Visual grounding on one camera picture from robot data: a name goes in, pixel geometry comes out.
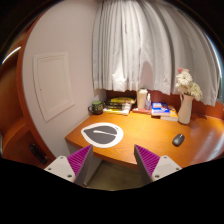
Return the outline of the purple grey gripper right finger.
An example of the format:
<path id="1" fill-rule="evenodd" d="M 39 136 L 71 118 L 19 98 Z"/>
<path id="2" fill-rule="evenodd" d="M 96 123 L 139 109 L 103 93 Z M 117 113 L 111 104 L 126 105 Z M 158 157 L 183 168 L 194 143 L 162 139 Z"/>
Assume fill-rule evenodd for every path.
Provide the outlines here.
<path id="1" fill-rule="evenodd" d="M 134 156 L 144 183 L 157 181 L 181 170 L 181 167 L 167 155 L 158 156 L 139 145 L 134 146 Z"/>

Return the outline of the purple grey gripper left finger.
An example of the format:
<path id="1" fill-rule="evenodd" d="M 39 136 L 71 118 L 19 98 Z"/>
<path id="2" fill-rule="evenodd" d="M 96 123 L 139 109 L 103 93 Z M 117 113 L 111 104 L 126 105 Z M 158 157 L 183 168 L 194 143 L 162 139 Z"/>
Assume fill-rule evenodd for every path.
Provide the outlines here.
<path id="1" fill-rule="evenodd" d="M 83 186 L 92 157 L 93 146 L 88 145 L 68 157 L 59 156 L 45 168 L 45 171 Z"/>

